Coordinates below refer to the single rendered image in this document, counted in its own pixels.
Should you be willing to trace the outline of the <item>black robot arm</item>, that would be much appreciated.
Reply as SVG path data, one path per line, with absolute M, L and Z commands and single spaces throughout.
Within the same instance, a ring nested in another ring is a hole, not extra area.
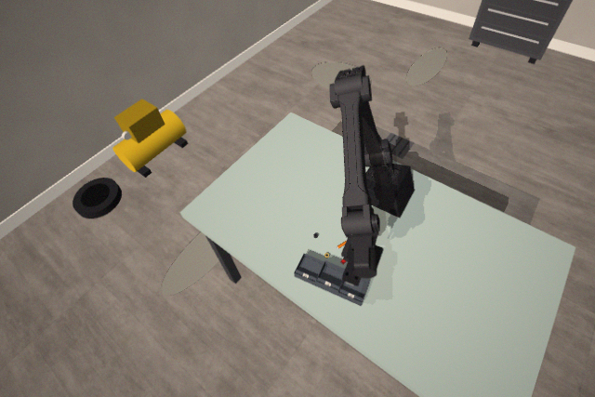
M 377 133 L 368 102 L 372 101 L 371 84 L 364 65 L 348 70 L 339 71 L 329 90 L 332 107 L 340 108 L 342 115 L 345 188 L 341 228 L 351 238 L 342 280 L 358 286 L 361 278 L 377 276 L 377 248 L 372 247 L 372 238 L 376 244 L 380 225 L 378 214 L 371 207 L 366 179 L 389 188 L 402 174 L 400 170 L 391 170 L 389 140 Z M 365 173 L 369 166 L 371 169 Z

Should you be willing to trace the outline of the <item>grey three-compartment bin rack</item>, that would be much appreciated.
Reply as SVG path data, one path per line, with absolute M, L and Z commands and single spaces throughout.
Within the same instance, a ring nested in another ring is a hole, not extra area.
M 304 253 L 294 275 L 300 280 L 362 306 L 369 280 L 361 278 L 358 286 L 348 285 L 342 281 L 344 271 L 344 268 L 336 264 L 319 260 Z

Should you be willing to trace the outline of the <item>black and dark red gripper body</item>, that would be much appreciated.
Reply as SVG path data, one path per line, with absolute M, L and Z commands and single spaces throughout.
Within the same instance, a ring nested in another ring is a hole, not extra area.
M 343 257 L 343 259 L 345 261 L 349 261 L 349 259 L 347 258 L 347 255 L 348 255 L 348 248 L 350 246 L 350 242 L 351 242 L 351 238 L 348 238 L 344 245 L 344 248 L 341 252 L 341 256 Z M 383 252 L 383 247 L 380 247 L 378 245 L 376 245 L 375 247 L 377 248 L 377 265 L 378 265 L 381 255 L 382 255 L 382 252 Z

